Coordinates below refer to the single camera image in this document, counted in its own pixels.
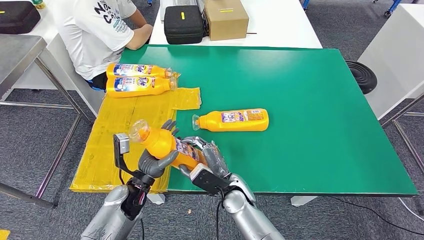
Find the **green table mat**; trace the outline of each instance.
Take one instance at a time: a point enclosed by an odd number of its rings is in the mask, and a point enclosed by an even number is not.
[[[337,49],[146,45],[121,63],[172,67],[179,87],[200,87],[179,135],[214,140],[254,192],[417,194]],[[266,131],[192,129],[193,114],[251,108],[267,109]],[[200,191],[175,168],[168,190]]]

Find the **gray carpet floor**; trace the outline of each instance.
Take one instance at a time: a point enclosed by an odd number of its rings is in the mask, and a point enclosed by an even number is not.
[[[135,3],[147,21],[153,23],[159,5],[154,3],[148,7],[144,0]],[[376,4],[368,0],[311,0],[307,16],[324,47],[338,48],[346,59],[356,60],[384,24],[382,15],[391,3],[389,0],[380,0]],[[71,94],[83,105],[76,92],[71,91]],[[55,90],[15,89],[7,100],[66,104]],[[424,103],[418,105],[416,111],[424,112]],[[72,110],[66,109],[0,106],[0,182],[35,193],[75,116]],[[423,156],[423,119],[403,117],[400,122]],[[44,198],[58,202],[56,209],[43,209],[0,194],[0,229],[11,230],[10,240],[79,239],[105,197],[103,193],[75,193],[68,189],[90,130],[84,121],[79,124],[47,188]],[[424,176],[400,135],[393,126],[388,126],[385,132],[415,186],[420,192],[424,191]],[[413,217],[397,198],[341,198],[370,207],[397,225],[424,233],[423,222]],[[423,214],[422,196],[404,198],[404,201],[413,211]],[[145,237],[147,240],[214,239],[217,203],[215,197],[184,194],[167,195],[163,205],[147,203],[144,208]],[[258,196],[258,206],[288,240],[424,239],[388,225],[368,210],[329,197],[318,197],[305,206],[293,207],[290,196],[261,195]],[[141,239],[140,236],[141,227],[137,225],[130,239]],[[223,211],[220,214],[220,237],[242,239]]]

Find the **person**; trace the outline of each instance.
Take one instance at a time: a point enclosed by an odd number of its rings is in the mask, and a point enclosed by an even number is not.
[[[139,49],[153,30],[131,0],[55,0],[52,13],[75,71],[95,90],[106,89],[106,68],[124,48]]]

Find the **white desk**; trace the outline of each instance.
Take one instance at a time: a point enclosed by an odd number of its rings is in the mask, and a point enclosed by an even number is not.
[[[400,4],[358,62],[377,76],[377,87],[365,95],[377,119],[424,93],[424,5]]]
[[[256,34],[221,41],[211,41],[209,37],[204,37],[202,42],[193,45],[322,48],[298,0],[241,0],[241,2],[249,16],[247,32]],[[160,13],[156,16],[149,44],[168,44]]]
[[[41,19],[31,32],[24,35],[41,36],[47,47],[40,54],[40,59],[51,70],[66,90],[77,91],[95,116],[102,104],[104,92],[95,91],[86,81],[75,72],[74,65],[69,57],[66,46],[59,35],[53,18],[53,11],[57,5],[54,0],[44,0],[46,8],[38,10]],[[31,64],[5,95],[0,100],[6,99],[13,89],[56,89],[42,70]]]

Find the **orange bottle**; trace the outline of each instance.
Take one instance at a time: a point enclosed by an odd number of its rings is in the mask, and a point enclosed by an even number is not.
[[[199,163],[207,165],[202,151],[182,143],[166,129],[150,127],[144,119],[135,122],[128,135],[133,142],[141,143],[151,155],[158,159],[164,158],[172,150],[177,150],[178,156],[171,163],[171,166],[177,169],[180,164],[187,165],[190,170]]]
[[[115,77],[160,77],[164,79],[170,78],[176,74],[178,77],[180,74],[173,72],[171,68],[163,68],[156,65],[146,64],[123,64],[123,63],[111,63],[107,66],[106,75],[107,79]]]
[[[159,95],[165,91],[175,91],[177,78],[158,76],[114,76],[106,82],[106,94],[111,98],[128,98],[144,95]]]
[[[211,111],[206,115],[193,115],[193,130],[207,129],[211,132],[265,131],[270,119],[263,108],[232,111]]]

